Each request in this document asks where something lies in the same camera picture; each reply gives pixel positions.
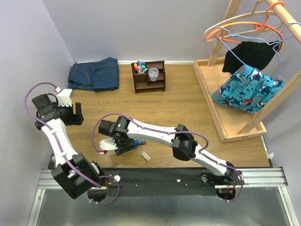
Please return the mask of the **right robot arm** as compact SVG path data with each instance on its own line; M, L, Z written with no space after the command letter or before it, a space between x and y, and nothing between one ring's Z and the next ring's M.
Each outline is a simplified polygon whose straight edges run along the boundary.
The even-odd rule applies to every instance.
M206 147L195 140L194 136L197 133L189 131L182 124L178 124L177 127L161 127L121 114L117 121L101 119L98 132L108 136L99 144L101 152L115 150L117 155L121 155L133 149L129 145L134 145L135 139L145 139L172 148L173 157L178 160L193 161L205 167L211 172L207 179L213 183L232 185L234 175L237 175L240 181L244 180L242 173L235 169L233 164L206 151Z

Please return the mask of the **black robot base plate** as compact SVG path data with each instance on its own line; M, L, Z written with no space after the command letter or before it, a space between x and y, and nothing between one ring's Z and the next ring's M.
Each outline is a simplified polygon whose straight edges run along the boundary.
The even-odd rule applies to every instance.
M114 196L219 196L232 200L243 182L231 169L218 177L206 168L104 168L105 175L117 176L119 183L109 178L101 188L91 188L89 199L105 202Z

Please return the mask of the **blue and grey glue stick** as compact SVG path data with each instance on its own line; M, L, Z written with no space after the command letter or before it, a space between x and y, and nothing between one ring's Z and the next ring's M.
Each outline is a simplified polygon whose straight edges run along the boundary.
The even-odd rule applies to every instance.
M135 145L139 146L139 145L144 145L146 143L145 139L138 139L135 140Z

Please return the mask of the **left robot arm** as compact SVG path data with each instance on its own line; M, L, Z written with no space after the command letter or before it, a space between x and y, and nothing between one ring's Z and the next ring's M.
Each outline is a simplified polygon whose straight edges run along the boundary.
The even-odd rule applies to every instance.
M66 126L81 125L84 121L81 103L60 104L59 97L52 102L50 94L32 99L36 107L35 126L48 137L55 155L56 168L51 171L54 180L73 199L104 182L104 172L98 163L89 162L73 148Z

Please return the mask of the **clear round pin container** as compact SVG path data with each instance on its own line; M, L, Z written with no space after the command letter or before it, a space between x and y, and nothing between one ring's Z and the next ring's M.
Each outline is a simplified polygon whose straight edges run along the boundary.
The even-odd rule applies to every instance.
M148 77L150 81L157 81L159 77L159 70L157 68L150 68L148 70Z

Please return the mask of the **brown wooden desk organizer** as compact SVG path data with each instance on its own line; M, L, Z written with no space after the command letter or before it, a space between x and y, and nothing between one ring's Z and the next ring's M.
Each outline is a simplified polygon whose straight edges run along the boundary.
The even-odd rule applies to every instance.
M166 90L165 61L131 63L135 93Z

